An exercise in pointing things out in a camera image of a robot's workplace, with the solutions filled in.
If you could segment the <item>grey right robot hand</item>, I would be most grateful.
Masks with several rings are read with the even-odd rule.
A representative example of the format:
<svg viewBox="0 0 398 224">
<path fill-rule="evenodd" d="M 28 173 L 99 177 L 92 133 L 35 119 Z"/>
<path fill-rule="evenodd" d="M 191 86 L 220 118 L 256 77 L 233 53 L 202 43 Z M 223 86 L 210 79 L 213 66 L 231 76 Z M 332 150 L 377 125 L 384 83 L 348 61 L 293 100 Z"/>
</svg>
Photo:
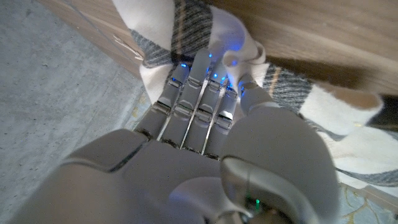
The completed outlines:
<svg viewBox="0 0 398 224">
<path fill-rule="evenodd" d="M 336 223 L 321 137 L 249 76 L 239 91 L 209 51 L 178 65 L 133 131 L 70 154 L 13 223 Z"/>
</svg>

